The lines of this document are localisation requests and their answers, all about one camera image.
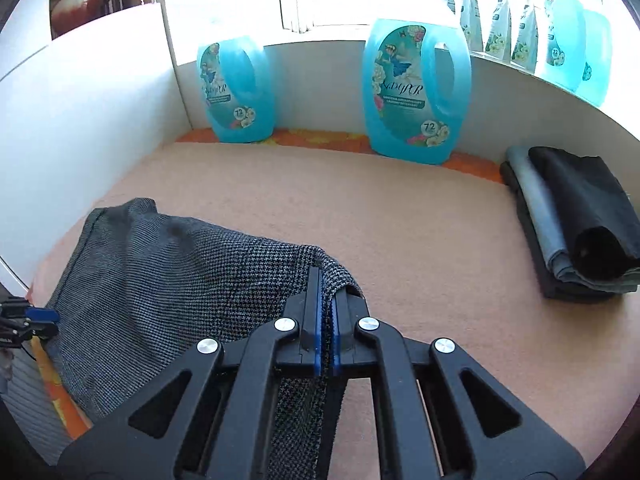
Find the white wardrobe cabinet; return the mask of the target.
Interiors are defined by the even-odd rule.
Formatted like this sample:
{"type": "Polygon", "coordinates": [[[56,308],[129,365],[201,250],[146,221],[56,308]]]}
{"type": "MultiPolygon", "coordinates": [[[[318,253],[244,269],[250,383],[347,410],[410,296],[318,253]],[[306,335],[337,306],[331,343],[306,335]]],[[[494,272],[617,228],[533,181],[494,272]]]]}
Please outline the white wardrobe cabinet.
{"type": "Polygon", "coordinates": [[[54,39],[49,0],[18,0],[1,31],[2,285],[27,292],[92,204],[189,128],[159,4],[54,39]]]}

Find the dark bottle on shelf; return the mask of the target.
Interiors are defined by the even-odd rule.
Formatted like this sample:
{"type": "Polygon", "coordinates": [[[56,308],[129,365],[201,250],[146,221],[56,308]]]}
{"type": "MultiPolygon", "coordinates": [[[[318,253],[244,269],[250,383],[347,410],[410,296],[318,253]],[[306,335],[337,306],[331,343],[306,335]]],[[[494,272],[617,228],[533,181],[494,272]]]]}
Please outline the dark bottle on shelf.
{"type": "Polygon", "coordinates": [[[130,7],[130,0],[103,0],[101,12],[103,16],[113,14],[130,7]]]}

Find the refill pouches on sill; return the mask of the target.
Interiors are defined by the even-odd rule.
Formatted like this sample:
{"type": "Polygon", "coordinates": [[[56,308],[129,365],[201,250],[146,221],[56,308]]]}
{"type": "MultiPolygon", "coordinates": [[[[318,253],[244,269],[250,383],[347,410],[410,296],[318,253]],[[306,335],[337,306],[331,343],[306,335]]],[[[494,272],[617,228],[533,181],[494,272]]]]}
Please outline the refill pouches on sill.
{"type": "Polygon", "coordinates": [[[535,73],[539,26],[532,0],[445,0],[472,52],[535,73]]]}

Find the far blue bottle on sill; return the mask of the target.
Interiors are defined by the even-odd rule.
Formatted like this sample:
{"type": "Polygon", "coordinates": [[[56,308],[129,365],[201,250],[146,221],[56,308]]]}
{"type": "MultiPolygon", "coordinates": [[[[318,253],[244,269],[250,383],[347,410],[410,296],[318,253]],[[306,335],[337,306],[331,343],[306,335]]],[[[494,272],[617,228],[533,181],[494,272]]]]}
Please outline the far blue bottle on sill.
{"type": "Polygon", "coordinates": [[[592,106],[600,107],[608,94],[611,75],[611,26],[603,14],[591,10],[585,10],[585,20],[586,62],[576,94],[592,106]]]}

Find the dark grey tweed pants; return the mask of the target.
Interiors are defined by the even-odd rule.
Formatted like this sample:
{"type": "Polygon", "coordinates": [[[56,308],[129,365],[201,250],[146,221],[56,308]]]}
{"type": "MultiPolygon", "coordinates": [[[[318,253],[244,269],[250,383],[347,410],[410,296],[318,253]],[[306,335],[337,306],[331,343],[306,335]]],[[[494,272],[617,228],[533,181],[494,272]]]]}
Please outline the dark grey tweed pants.
{"type": "Polygon", "coordinates": [[[49,300],[58,336],[46,345],[66,391],[92,420],[118,408],[212,337],[231,342],[278,318],[311,268],[321,297],[359,292],[322,248],[161,214],[135,198],[88,215],[49,300]]]}

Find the blue detergent bottle right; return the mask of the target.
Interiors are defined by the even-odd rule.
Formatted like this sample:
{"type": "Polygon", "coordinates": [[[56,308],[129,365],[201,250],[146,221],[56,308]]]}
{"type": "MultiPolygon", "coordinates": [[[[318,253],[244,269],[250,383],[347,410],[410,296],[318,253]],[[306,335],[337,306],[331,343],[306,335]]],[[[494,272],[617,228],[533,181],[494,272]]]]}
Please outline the blue detergent bottle right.
{"type": "Polygon", "coordinates": [[[472,66],[444,0],[382,5],[364,44],[361,91],[375,152],[427,165],[449,159],[470,104],[472,66]]]}

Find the stack of folded dark clothes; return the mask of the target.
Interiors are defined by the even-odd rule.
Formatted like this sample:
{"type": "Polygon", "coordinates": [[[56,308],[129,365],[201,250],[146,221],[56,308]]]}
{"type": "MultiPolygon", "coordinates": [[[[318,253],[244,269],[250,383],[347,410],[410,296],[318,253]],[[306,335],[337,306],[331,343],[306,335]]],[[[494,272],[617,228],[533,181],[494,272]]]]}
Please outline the stack of folded dark clothes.
{"type": "Polygon", "coordinates": [[[639,217],[599,156],[511,146],[500,174],[549,299],[598,302],[639,290],[639,217]]]}

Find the beige blanket mat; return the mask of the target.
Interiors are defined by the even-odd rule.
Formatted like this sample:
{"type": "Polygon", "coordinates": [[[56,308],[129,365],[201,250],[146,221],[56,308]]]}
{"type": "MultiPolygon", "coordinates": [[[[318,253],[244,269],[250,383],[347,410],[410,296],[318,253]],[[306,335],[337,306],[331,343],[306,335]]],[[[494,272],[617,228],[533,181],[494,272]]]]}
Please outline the beige blanket mat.
{"type": "MultiPolygon", "coordinates": [[[[175,143],[92,211],[135,198],[322,248],[359,285],[352,362],[332,375],[323,300],[321,375],[300,362],[300,292],[93,420],[62,453],[64,478],[638,477],[639,298],[544,299],[507,186],[373,155],[175,143]]],[[[49,303],[85,221],[35,298],[49,303]]]]}

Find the white radiator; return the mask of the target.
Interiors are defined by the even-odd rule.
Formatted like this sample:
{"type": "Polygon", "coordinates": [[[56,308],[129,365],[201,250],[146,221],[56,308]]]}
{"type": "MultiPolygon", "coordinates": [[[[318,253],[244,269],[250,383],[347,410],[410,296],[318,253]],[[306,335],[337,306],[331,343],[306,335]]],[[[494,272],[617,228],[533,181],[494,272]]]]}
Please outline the white radiator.
{"type": "Polygon", "coordinates": [[[2,400],[29,444],[54,466],[70,444],[70,436],[44,388],[36,361],[24,350],[13,354],[12,378],[2,400]]]}

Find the blue detergent bottle on sill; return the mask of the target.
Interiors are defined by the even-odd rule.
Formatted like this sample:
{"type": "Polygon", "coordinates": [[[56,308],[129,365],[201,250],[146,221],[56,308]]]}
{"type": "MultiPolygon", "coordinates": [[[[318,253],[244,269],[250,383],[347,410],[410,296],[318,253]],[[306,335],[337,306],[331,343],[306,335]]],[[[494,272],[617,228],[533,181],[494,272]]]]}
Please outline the blue detergent bottle on sill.
{"type": "Polygon", "coordinates": [[[575,92],[586,65],[586,18],[578,0],[546,0],[546,36],[536,75],[575,92]]]}

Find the blue detergent bottle left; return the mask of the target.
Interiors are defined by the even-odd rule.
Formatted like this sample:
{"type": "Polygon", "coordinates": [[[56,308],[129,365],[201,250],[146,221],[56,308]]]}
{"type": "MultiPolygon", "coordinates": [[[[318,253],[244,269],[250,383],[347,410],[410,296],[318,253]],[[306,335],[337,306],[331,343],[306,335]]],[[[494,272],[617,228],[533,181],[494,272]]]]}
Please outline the blue detergent bottle left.
{"type": "Polygon", "coordinates": [[[198,49],[196,61],[205,115],[219,141],[268,139],[276,123],[271,70],[264,47],[249,36],[198,49]]]}

